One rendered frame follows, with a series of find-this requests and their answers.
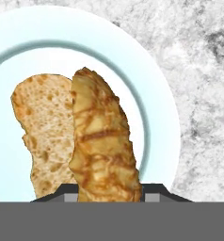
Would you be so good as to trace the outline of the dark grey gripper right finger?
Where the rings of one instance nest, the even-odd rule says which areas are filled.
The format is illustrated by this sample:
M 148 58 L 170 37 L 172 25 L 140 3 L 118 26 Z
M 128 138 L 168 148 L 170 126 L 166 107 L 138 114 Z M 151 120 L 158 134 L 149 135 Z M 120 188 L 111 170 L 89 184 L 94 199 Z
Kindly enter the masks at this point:
M 162 184 L 143 184 L 141 202 L 190 202 L 181 196 L 170 193 Z

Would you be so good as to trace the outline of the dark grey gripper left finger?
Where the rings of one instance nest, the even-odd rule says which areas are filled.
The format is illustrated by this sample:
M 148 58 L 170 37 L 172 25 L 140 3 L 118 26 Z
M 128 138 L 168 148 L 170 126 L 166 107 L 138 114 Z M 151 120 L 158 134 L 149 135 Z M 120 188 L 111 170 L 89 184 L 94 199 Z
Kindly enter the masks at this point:
M 63 184 L 56 192 L 46 195 L 42 198 L 34 200 L 34 202 L 42 201 L 60 201 L 60 202 L 77 202 L 78 185 L 77 184 Z

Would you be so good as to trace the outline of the tan bread bun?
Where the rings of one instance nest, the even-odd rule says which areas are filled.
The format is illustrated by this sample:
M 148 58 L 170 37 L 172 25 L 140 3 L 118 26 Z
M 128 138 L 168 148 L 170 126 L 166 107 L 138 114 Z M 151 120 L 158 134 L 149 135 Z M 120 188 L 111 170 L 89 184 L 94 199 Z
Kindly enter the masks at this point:
M 36 74 L 11 95 L 32 156 L 30 179 L 38 199 L 74 182 L 69 168 L 74 148 L 71 87 L 72 81 L 62 75 Z

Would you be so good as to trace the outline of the pale blue round plate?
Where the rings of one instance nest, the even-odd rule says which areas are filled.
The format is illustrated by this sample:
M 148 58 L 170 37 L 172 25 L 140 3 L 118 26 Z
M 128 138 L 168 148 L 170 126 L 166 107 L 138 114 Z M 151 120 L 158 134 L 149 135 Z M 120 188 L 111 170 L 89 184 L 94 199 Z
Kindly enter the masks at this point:
M 72 77 L 94 70 L 120 98 L 144 184 L 171 187 L 179 163 L 180 123 L 168 82 L 149 53 L 109 21 L 65 7 L 0 14 L 0 201 L 31 201 L 31 155 L 10 96 L 36 73 Z

